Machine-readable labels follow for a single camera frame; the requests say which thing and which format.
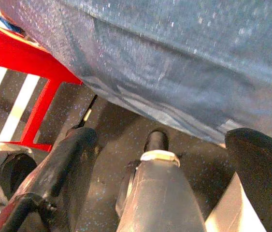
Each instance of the gray floor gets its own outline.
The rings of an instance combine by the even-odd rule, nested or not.
[[[0,131],[24,81],[24,75],[8,71],[0,87]],[[40,79],[14,133],[19,140],[34,103],[45,84]],[[66,131],[76,125],[91,103],[94,93],[85,85],[62,84],[40,128],[39,143],[56,144]],[[226,189],[234,170],[226,151],[214,144],[171,129],[139,116],[100,97],[86,122],[95,128],[100,154],[94,167],[87,199],[77,224],[77,231],[114,232],[118,225],[115,201],[125,166],[139,159],[147,135],[164,128],[170,137],[170,151],[181,159],[184,170],[206,219]]]
[[[101,152],[77,231],[116,230],[115,201],[124,168],[129,161],[140,158],[147,135],[156,128],[164,128],[168,132],[170,151],[180,156],[181,168],[195,191],[203,217],[208,217],[234,173],[224,149],[101,98],[96,100],[92,109],[86,126],[96,129]]]

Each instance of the red metal frame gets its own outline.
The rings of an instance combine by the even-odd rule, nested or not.
[[[62,82],[80,85],[82,81],[43,48],[24,41],[16,34],[4,33],[3,29],[0,29],[0,66],[48,79],[29,116],[21,140],[11,143],[50,151],[51,145],[33,142],[43,117]]]

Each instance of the speckled floor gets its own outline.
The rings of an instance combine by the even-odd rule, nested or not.
[[[0,131],[24,78],[22,74],[9,71],[9,75],[2,82]],[[21,117],[13,140],[20,138],[34,101],[44,84],[45,80],[41,78]],[[85,86],[63,84],[46,114],[38,142],[56,144],[64,138],[66,131],[81,119],[93,97],[94,93]],[[170,151],[180,157],[181,168],[195,191],[205,219],[220,199],[234,173],[224,149],[139,116],[100,97],[92,107],[86,126],[96,129],[101,152],[76,227],[79,232],[116,230],[118,217],[115,212],[115,201],[124,168],[130,161],[140,158],[147,135],[156,128],[162,127],[168,132]]]
[[[96,129],[102,150],[94,167],[77,231],[116,230],[115,201],[124,168],[129,161],[140,158],[147,135],[156,128],[164,128],[168,132],[170,151],[181,157],[181,168],[195,191],[203,217],[208,217],[234,173],[224,149],[99,97],[92,110],[86,126]]]

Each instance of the black rubber boot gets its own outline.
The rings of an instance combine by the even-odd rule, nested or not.
[[[144,152],[152,150],[165,150],[168,151],[169,140],[166,133],[162,132],[159,129],[152,131],[146,139],[144,145]]]
[[[272,232],[272,138],[249,128],[227,132],[229,157],[267,232]]]

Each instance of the metal clamp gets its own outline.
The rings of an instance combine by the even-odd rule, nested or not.
[[[149,160],[165,160],[174,162],[174,164],[180,167],[180,160],[179,158],[170,151],[165,150],[152,150],[144,152],[140,158],[141,161],[149,161]]]

